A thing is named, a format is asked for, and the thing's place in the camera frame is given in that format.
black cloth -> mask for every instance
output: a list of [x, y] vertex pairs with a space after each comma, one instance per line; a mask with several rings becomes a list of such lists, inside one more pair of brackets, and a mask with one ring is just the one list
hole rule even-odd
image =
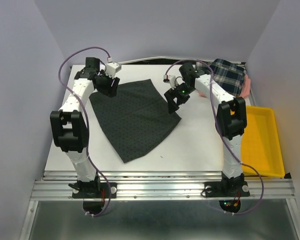
[[[228, 93], [239, 97], [245, 80], [244, 68], [220, 58], [214, 60], [210, 67], [213, 70], [215, 82]], [[196, 68], [198, 71], [210, 74], [209, 69], [201, 63], [197, 63]]]
[[181, 120], [168, 113], [167, 102], [150, 79], [120, 84], [113, 98], [95, 92], [90, 101], [102, 131], [124, 163], [153, 150]]

plastic container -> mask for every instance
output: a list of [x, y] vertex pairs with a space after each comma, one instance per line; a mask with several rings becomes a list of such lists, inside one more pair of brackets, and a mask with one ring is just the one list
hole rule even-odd
[[[262, 176], [284, 177], [275, 113], [271, 108], [246, 106], [247, 127], [241, 144], [241, 159], [256, 168]], [[256, 175], [242, 166], [246, 175]]]

dotted fabric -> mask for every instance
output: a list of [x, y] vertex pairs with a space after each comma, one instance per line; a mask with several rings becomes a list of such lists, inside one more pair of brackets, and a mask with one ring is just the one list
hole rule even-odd
[[113, 98], [95, 92], [90, 101], [102, 131], [124, 163], [153, 150], [181, 120], [168, 113], [167, 102], [150, 79], [120, 84]]

pink cloth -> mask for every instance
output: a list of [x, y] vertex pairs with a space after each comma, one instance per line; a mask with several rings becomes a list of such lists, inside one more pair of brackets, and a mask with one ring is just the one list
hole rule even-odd
[[[249, 96], [250, 94], [250, 86], [251, 86], [251, 79], [246, 74], [244, 76], [244, 82], [242, 86], [242, 90], [239, 97], [243, 97], [244, 99]], [[201, 91], [198, 91], [201, 97], [206, 97]]]

gray floor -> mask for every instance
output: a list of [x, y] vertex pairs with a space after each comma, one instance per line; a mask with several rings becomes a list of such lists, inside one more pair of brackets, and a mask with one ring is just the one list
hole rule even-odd
[[[242, 210], [255, 204], [242, 201]], [[218, 202], [209, 203], [217, 207]], [[112, 202], [107, 215], [84, 215], [80, 201], [40, 202], [32, 240], [294, 240], [285, 200], [263, 200], [256, 211], [228, 216], [207, 201]]]

